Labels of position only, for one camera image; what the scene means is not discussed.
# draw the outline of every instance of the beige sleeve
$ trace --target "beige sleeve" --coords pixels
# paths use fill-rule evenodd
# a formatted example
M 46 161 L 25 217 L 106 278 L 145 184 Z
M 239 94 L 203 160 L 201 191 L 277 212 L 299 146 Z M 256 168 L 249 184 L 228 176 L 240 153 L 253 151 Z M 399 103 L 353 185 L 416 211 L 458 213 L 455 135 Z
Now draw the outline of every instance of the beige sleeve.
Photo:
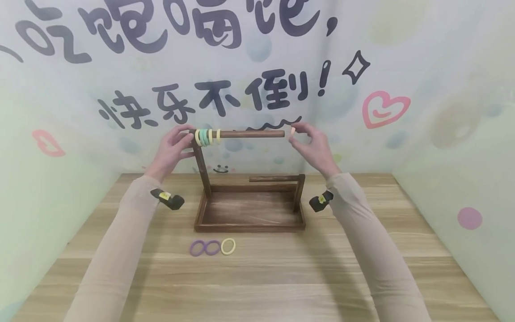
M 159 182 L 147 176 L 132 182 L 64 321 L 112 322 L 120 319 L 148 226 L 159 203 L 150 191 L 159 187 Z
M 343 226 L 381 322 L 431 321 L 424 299 L 395 243 L 350 174 L 331 177 L 333 213 Z

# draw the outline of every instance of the black clip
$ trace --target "black clip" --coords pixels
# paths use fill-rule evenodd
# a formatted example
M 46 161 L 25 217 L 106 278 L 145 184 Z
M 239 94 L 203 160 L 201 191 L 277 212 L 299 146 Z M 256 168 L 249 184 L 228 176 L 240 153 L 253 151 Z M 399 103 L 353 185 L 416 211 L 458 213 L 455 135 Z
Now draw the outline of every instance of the black clip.
M 310 206 L 315 212 L 322 211 L 327 207 L 329 201 L 333 200 L 333 198 L 334 195 L 329 190 L 326 190 L 320 196 L 311 198 Z
M 171 193 L 165 192 L 161 189 L 154 189 L 150 191 L 150 194 L 155 198 L 159 199 L 160 202 L 164 203 L 168 208 L 172 210 L 179 210 L 184 204 L 184 198 L 175 195 L 171 197 Z

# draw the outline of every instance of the wooden stand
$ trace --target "wooden stand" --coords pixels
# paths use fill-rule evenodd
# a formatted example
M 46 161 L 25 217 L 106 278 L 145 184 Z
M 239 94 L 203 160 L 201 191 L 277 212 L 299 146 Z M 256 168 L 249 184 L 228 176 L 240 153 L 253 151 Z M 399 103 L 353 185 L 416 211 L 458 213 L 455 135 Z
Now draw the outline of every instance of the wooden stand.
M 221 131 L 223 138 L 283 138 L 284 131 Z M 211 185 L 202 148 L 192 141 L 204 191 L 195 220 L 197 232 L 290 232 L 304 230 L 300 202 L 305 175 L 253 176 L 249 182 L 280 184 Z

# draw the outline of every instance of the wooden table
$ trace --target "wooden table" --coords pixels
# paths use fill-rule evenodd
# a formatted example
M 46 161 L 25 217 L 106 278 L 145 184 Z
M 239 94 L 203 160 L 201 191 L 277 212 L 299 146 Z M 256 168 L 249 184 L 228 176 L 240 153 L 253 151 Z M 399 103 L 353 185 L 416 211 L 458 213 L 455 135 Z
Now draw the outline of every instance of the wooden table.
M 240 183 L 246 176 L 211 176 Z M 400 248 L 434 321 L 498 321 L 391 175 L 355 176 Z M 135 175 L 122 175 L 25 302 L 14 321 L 61 321 Z M 308 201 L 325 190 L 308 176 L 299 233 L 194 233 L 202 192 L 198 175 L 173 175 L 166 190 L 183 196 L 176 212 L 160 205 L 148 231 L 122 321 L 375 321 L 369 290 L 331 210 Z M 193 258 L 196 239 L 232 237 L 233 255 Z

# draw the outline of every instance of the heart drawing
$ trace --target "heart drawing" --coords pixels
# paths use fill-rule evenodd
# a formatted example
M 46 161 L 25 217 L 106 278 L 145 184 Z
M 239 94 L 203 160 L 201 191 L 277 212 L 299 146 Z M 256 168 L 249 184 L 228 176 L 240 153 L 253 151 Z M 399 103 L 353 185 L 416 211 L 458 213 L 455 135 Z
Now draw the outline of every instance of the heart drawing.
M 376 118 L 382 118 L 381 121 L 375 121 L 372 122 L 370 120 L 370 110 L 369 110 L 369 104 L 370 102 L 376 98 L 380 97 L 383 100 L 383 109 L 385 109 L 384 112 L 378 111 L 378 110 L 372 110 L 372 115 Z M 393 104 L 401 103 L 402 104 L 402 110 L 397 112 L 396 114 L 392 114 L 392 112 L 388 111 L 387 109 L 392 106 Z M 369 129 L 375 129 L 378 127 L 382 127 L 388 124 L 391 124 L 395 121 L 397 121 L 406 111 L 408 110 L 409 105 L 411 104 L 411 99 L 406 96 L 399 96 L 390 98 L 390 94 L 388 94 L 385 91 L 376 91 L 372 94 L 368 95 L 368 97 L 363 102 L 363 121 L 365 121 L 365 125 Z
M 45 130 L 34 130 L 32 132 L 32 137 L 38 143 L 39 150 L 41 150 L 41 152 L 45 153 L 49 157 L 59 158 L 66 154 L 63 149 L 61 149 L 56 139 L 54 139 L 54 137 Z M 45 141 L 51 145 L 52 149 L 48 148 L 48 145 Z

